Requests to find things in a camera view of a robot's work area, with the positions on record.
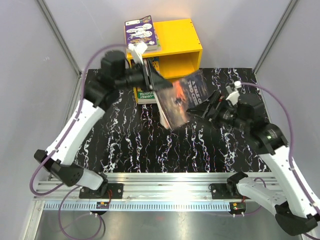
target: black marble surface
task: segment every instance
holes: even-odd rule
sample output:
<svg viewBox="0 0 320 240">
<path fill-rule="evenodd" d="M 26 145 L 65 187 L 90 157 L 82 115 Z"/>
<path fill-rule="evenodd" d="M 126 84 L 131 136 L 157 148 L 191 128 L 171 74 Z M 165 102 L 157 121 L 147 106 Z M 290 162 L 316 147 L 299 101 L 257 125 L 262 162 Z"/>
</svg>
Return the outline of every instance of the black marble surface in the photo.
<svg viewBox="0 0 320 240">
<path fill-rule="evenodd" d="M 95 72 L 90 70 L 87 80 Z M 209 91 L 226 94 L 226 85 L 238 80 L 256 83 L 251 68 L 204 68 L 203 73 Z M 260 96 L 254 87 L 241 91 Z M 269 171 L 241 132 L 215 131 L 198 119 L 167 130 L 160 124 L 157 105 L 137 105 L 133 90 L 120 91 L 118 100 L 85 138 L 75 162 L 104 173 Z"/>
</svg>

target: book cover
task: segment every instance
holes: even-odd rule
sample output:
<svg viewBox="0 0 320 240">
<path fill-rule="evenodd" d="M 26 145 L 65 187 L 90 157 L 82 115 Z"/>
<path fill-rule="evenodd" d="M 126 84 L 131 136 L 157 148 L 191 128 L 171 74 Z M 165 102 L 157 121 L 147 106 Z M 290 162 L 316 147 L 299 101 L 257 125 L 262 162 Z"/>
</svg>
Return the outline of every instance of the book cover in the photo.
<svg viewBox="0 0 320 240">
<path fill-rule="evenodd" d="M 202 70 L 172 83 L 173 88 L 155 93 L 160 115 L 172 130 L 189 121 L 187 109 L 194 108 L 209 97 Z"/>
<path fill-rule="evenodd" d="M 158 48 L 157 36 L 151 15 L 141 19 L 126 21 L 124 23 L 124 30 L 127 45 L 144 42 L 148 50 Z"/>
<path fill-rule="evenodd" d="M 153 67 L 160 73 L 159 57 L 150 57 Z M 155 104 L 156 99 L 153 91 L 143 91 L 139 87 L 133 88 L 135 101 L 138 104 Z"/>
</svg>

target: yellow shelf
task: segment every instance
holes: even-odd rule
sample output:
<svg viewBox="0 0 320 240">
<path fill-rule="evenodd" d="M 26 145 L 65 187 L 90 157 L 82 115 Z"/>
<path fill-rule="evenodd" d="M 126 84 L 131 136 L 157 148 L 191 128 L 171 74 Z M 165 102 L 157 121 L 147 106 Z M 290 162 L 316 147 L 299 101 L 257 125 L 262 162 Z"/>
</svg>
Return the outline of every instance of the yellow shelf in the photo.
<svg viewBox="0 0 320 240">
<path fill-rule="evenodd" d="M 159 57 L 160 73 L 166 79 L 181 78 L 198 70 L 203 49 L 191 19 L 153 24 L 161 51 L 146 53 L 142 57 Z M 130 53 L 126 57 L 133 59 Z"/>
</svg>

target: white wall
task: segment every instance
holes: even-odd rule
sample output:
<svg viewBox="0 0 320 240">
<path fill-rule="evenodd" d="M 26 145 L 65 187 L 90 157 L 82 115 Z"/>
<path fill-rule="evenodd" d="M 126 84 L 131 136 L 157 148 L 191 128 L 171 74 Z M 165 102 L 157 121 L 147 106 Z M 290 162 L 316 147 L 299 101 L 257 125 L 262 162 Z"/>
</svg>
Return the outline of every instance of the white wall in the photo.
<svg viewBox="0 0 320 240">
<path fill-rule="evenodd" d="M 125 43 L 124 22 L 191 18 L 203 68 L 253 68 L 289 0 L 45 0 L 79 67 L 107 44 Z M 99 60 L 94 67 L 99 67 Z"/>
<path fill-rule="evenodd" d="M 319 13 L 319 0 L 299 1 L 258 71 L 257 80 L 288 108 L 295 135 L 294 159 L 320 197 Z M 283 111 L 267 93 L 264 97 L 272 122 L 289 138 Z"/>
<path fill-rule="evenodd" d="M 1 0 L 0 33 L 0 238 L 17 240 L 34 152 L 63 127 L 77 78 L 36 1 Z"/>
</svg>

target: robotic arm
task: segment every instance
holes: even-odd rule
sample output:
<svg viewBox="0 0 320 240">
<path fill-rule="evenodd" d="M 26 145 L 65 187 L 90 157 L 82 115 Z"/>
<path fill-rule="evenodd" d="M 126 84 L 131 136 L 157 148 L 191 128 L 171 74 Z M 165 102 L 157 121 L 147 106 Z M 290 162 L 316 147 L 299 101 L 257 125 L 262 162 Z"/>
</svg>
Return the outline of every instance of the robotic arm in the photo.
<svg viewBox="0 0 320 240">
<path fill-rule="evenodd" d="M 227 179 L 231 196 L 246 196 L 275 216 L 281 228 L 291 236 L 307 233 L 320 221 L 315 207 L 319 198 L 312 192 L 298 166 L 294 169 L 315 203 L 312 205 L 301 189 L 289 164 L 289 146 L 282 131 L 264 119 L 264 104 L 256 94 L 240 94 L 239 81 L 227 86 L 228 96 L 215 91 L 208 101 L 188 109 L 196 117 L 208 120 L 219 129 L 231 127 L 243 132 L 246 143 L 254 149 L 274 173 L 284 196 L 257 184 L 243 172 Z"/>
<path fill-rule="evenodd" d="M 108 180 L 103 174 L 84 169 L 74 163 L 75 155 L 85 137 L 105 114 L 110 105 L 118 98 L 120 89 L 139 87 L 146 91 L 157 91 L 172 87 L 153 67 L 149 60 L 142 59 L 145 46 L 131 46 L 135 65 L 126 69 L 126 56 L 121 51 L 108 51 L 101 60 L 101 68 L 95 79 L 86 83 L 84 99 L 72 114 L 59 136 L 46 150 L 37 150 L 34 158 L 42 163 L 48 154 L 55 153 L 44 164 L 47 171 L 55 175 L 68 187 L 74 185 L 89 188 L 95 197 L 107 192 Z M 57 143 L 67 136 L 55 149 Z"/>
</svg>

